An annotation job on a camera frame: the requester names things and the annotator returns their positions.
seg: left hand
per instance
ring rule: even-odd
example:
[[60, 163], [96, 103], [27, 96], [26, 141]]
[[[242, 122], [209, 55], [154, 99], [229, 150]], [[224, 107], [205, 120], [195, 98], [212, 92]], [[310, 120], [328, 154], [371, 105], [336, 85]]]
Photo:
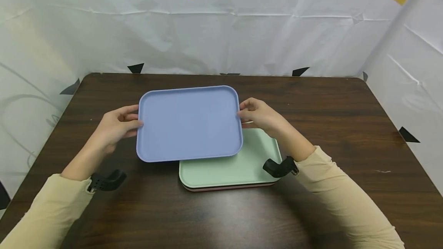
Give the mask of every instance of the left hand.
[[125, 106], [105, 113], [85, 147], [104, 154], [114, 152], [120, 139], [136, 136], [137, 128], [143, 125], [143, 122], [138, 120], [138, 115], [132, 113], [136, 110], [138, 105]]

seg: shirt cuff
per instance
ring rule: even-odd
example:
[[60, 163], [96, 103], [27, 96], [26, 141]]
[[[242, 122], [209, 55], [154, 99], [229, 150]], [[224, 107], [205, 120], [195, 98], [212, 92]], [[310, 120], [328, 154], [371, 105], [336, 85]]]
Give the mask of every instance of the shirt cuff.
[[315, 146], [315, 151], [307, 159], [295, 164], [299, 171], [297, 179], [305, 186], [332, 176], [340, 176], [342, 172], [320, 146]]
[[53, 174], [46, 180], [46, 183], [35, 197], [31, 208], [51, 204], [82, 211], [93, 196], [93, 193], [87, 191], [90, 184], [91, 179], [76, 181], [63, 178], [60, 174]]

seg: finger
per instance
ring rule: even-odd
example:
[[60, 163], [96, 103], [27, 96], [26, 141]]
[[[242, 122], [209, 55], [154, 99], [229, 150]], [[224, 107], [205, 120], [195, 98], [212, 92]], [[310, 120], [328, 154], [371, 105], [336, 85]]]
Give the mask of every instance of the finger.
[[131, 138], [136, 135], [137, 135], [137, 130], [130, 130], [130, 131], [126, 132], [122, 138]]
[[112, 113], [116, 113], [118, 115], [125, 115], [126, 113], [131, 113], [138, 110], [138, 104], [131, 106], [124, 106], [122, 108], [111, 111]]
[[123, 125], [125, 126], [125, 130], [129, 131], [132, 129], [137, 129], [138, 127], [143, 125], [143, 122], [141, 120], [132, 120], [128, 122], [123, 122]]
[[128, 113], [125, 115], [125, 118], [123, 121], [132, 121], [132, 120], [137, 120], [138, 119], [138, 115], [136, 113]]
[[244, 109], [244, 110], [238, 111], [238, 112], [237, 112], [237, 115], [238, 115], [240, 118], [245, 119], [245, 120], [253, 120], [253, 119], [252, 119], [252, 117], [253, 117], [253, 111], [249, 111], [249, 110], [247, 110], [247, 109]]
[[240, 103], [240, 110], [248, 108], [248, 110], [255, 110], [257, 108], [258, 100], [256, 98], [248, 98], [247, 100]]

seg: table surface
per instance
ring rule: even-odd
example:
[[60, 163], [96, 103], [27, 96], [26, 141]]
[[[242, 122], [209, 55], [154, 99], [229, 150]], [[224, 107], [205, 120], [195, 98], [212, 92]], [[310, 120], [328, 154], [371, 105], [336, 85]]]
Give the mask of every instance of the table surface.
[[[232, 86], [240, 100], [262, 99], [321, 145], [376, 202], [407, 248], [441, 248], [443, 199], [366, 83], [230, 75], [85, 77], [0, 221], [0, 240], [103, 113], [136, 104], [151, 90], [215, 85]], [[94, 196], [62, 248], [346, 247], [335, 220], [291, 176], [271, 187], [192, 193], [180, 184], [178, 162], [144, 163], [135, 145], [135, 138], [121, 141], [102, 164], [102, 174], [119, 168], [128, 178], [118, 190]]]

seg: plastic tray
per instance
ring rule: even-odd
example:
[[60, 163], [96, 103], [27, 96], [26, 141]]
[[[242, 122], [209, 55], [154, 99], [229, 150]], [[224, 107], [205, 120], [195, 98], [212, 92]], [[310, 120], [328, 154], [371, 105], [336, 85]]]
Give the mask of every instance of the plastic tray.
[[178, 175], [189, 190], [202, 191], [269, 185], [278, 179], [265, 170], [267, 159], [282, 162], [277, 141], [261, 129], [243, 129], [244, 144], [235, 156], [181, 161]]
[[140, 98], [137, 155], [145, 162], [232, 156], [243, 145], [230, 86], [150, 91]]

